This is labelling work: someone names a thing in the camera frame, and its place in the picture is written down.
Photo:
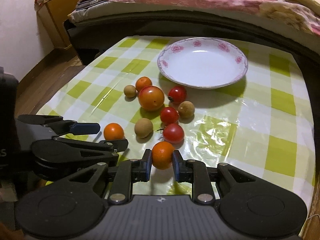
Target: bed frame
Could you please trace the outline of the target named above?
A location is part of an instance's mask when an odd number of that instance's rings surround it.
[[[296,60],[306,83],[314,119],[316,174],[320,151],[320,55],[261,27],[203,12],[182,10],[126,13],[87,20],[75,26],[64,23],[71,44],[88,65],[99,52],[104,52],[127,36],[197,36],[248,41],[289,52]],[[318,189],[315,187],[310,214],[314,212]]]

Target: orange tomato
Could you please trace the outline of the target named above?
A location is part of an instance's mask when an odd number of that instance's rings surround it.
[[[136,90],[138,92],[140,92],[141,89],[149,86],[152,86],[152,81],[148,77],[141,77],[136,82]]]
[[[112,122],[104,128],[103,136],[107,141],[121,140],[124,138],[124,131],[119,124]]]
[[[152,148],[152,165],[159,170],[165,170],[171,166],[174,147],[168,142],[158,142]]]
[[[149,112],[158,110],[164,102],[162,90],[155,86],[143,88],[138,98],[141,107]]]

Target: plate rim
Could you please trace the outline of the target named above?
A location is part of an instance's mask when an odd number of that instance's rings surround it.
[[[235,79],[233,79],[231,82],[228,82],[228,83],[225,83],[223,85],[219,85],[219,86],[193,86],[193,85],[190,85],[190,84],[185,84],[183,82],[178,82],[177,80],[175,80],[174,78],[168,76],[164,71],[163,71],[163,68],[161,67],[161,63],[160,63],[160,57],[162,57],[164,55],[164,53],[166,51],[168,51],[170,49],[171,46],[177,44],[178,42],[181,42],[181,41],[188,41],[188,40],[194,40],[194,39],[205,39],[205,40],[213,40],[213,41],[222,41],[222,42],[225,42],[227,43],[228,45],[230,45],[231,47],[235,48],[245,59],[244,61],[244,70],[243,72],[236,76]],[[158,55],[158,58],[157,58],[157,66],[158,66],[158,69],[160,70],[161,74],[166,77],[167,79],[179,84],[179,85],[183,85],[183,86],[186,86],[186,87],[190,87],[190,88],[198,88],[198,89],[217,89],[217,88],[221,88],[221,87],[225,87],[225,86],[228,86],[228,85],[231,85],[231,84],[234,84],[236,82],[238,82],[239,80],[241,80],[245,74],[247,73],[248,71],[248,59],[246,57],[246,55],[235,45],[231,44],[230,42],[228,41],[224,41],[224,40],[220,40],[220,39],[217,39],[217,38],[212,38],[212,37],[192,37],[192,38],[186,38],[186,39],[182,39],[182,40],[179,40],[179,41],[175,41],[174,43],[168,45],[167,47],[163,48],[161,50],[161,52],[159,53]]]

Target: pink flower pattern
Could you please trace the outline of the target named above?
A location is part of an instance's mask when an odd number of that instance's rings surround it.
[[[194,41],[193,46],[195,47],[201,47],[201,41]]]
[[[168,67],[168,63],[165,60],[161,60],[161,63],[165,66]]]
[[[242,62],[242,57],[236,57],[236,62],[237,62],[237,64],[240,64],[241,62]]]
[[[183,48],[182,46],[180,46],[180,45],[174,45],[174,46],[171,47],[171,50],[172,50],[173,53],[180,52],[180,51],[182,51],[183,49],[184,49],[184,48]]]
[[[230,52],[230,49],[228,47],[228,45],[224,42],[219,42],[219,45],[218,45],[219,49],[221,49],[222,51],[225,51],[225,52]]]

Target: white wall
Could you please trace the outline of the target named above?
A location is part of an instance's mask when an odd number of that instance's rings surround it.
[[[35,0],[0,0],[0,66],[21,79],[53,50]]]

